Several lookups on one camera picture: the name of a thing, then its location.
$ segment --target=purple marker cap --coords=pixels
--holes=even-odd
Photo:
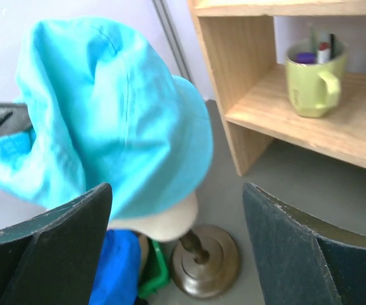
[[[316,54],[311,52],[302,52],[296,55],[296,62],[298,64],[315,64],[316,63]]]

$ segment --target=green mug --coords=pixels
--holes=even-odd
[[[347,47],[337,40],[334,58],[325,64],[298,64],[298,53],[310,52],[308,39],[290,47],[286,56],[286,77],[290,102],[300,116],[320,118],[338,106],[341,81],[347,63]]]

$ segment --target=wooden shelf unit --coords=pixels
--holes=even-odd
[[[347,73],[340,106],[324,118],[298,116],[288,101],[284,67],[276,63],[273,17],[255,16],[259,13],[251,10],[261,2],[189,0],[238,174],[244,175],[273,139],[366,168],[366,75]],[[366,0],[299,2],[306,10],[310,4],[314,15],[319,3],[361,8]],[[273,10],[294,3],[265,0],[263,7]],[[244,7],[240,16],[237,6]],[[251,11],[252,16],[243,16]]]

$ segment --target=mug handle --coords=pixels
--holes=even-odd
[[[337,107],[340,102],[341,94],[340,80],[329,71],[321,71],[318,75],[324,80],[327,89],[324,104],[320,105],[319,108]]]

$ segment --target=marker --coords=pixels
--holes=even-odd
[[[325,30],[320,31],[319,40],[321,43],[330,43],[331,38],[329,32]]]
[[[316,54],[311,52],[302,52],[296,55],[296,62],[298,64],[311,65],[316,63]]]
[[[331,49],[329,43],[320,43],[317,51],[317,64],[322,65],[330,60]]]

